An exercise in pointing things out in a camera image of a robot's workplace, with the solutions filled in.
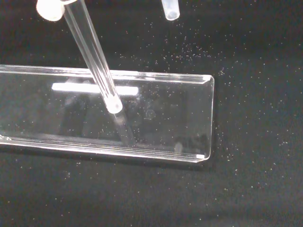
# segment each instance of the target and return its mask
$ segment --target clear plastic tubing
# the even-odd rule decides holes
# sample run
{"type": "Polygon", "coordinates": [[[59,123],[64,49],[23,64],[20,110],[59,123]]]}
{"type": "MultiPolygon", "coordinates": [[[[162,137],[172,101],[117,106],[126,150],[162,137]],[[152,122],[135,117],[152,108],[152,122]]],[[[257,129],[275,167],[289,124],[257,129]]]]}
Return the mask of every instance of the clear plastic tubing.
{"type": "Polygon", "coordinates": [[[107,110],[119,113],[123,106],[116,91],[104,53],[84,0],[62,0],[64,17],[72,32],[82,56],[99,86],[107,110]]]}
{"type": "Polygon", "coordinates": [[[162,0],[162,5],[167,20],[175,20],[180,17],[178,0],[162,0]]]}

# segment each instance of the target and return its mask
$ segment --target black fabric background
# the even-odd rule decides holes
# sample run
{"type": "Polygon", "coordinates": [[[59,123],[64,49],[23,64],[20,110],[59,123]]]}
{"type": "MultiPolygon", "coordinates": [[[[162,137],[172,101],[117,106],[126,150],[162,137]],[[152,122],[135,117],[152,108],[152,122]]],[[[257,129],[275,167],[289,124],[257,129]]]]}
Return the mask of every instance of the black fabric background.
{"type": "MultiPolygon", "coordinates": [[[[1,64],[86,67],[64,19],[0,7],[1,64]]],[[[302,3],[182,1],[175,22],[159,2],[88,8],[111,69],[214,76],[213,156],[197,167],[2,147],[0,226],[302,226],[302,3]]]]}

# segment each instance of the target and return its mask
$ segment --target clear glass tube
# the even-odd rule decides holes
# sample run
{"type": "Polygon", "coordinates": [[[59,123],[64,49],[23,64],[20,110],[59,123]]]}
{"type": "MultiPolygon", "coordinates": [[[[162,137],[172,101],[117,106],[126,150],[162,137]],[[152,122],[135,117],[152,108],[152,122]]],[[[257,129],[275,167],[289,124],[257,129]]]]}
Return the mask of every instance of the clear glass tube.
{"type": "Polygon", "coordinates": [[[178,0],[162,0],[162,5],[167,20],[176,20],[180,17],[178,0]]]}
{"type": "Polygon", "coordinates": [[[111,114],[123,106],[84,0],[67,1],[64,17],[111,114]]]}

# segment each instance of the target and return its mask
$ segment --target white plastic cap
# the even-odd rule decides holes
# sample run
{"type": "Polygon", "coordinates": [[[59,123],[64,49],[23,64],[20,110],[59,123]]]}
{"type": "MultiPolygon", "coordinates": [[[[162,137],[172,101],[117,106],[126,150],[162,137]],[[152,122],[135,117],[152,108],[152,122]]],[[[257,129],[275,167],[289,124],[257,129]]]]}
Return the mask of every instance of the white plastic cap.
{"type": "Polygon", "coordinates": [[[38,13],[46,20],[58,21],[64,14],[64,5],[60,0],[38,0],[38,13]]]}

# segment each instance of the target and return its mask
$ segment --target clear plastic base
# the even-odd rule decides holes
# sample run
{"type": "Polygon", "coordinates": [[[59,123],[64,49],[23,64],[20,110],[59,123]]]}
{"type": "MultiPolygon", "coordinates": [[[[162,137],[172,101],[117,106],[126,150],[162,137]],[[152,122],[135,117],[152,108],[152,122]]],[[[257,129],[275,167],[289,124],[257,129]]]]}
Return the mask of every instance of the clear plastic base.
{"type": "Polygon", "coordinates": [[[119,114],[108,113],[87,69],[0,65],[0,144],[195,163],[210,157],[212,76],[111,73],[119,114]]]}

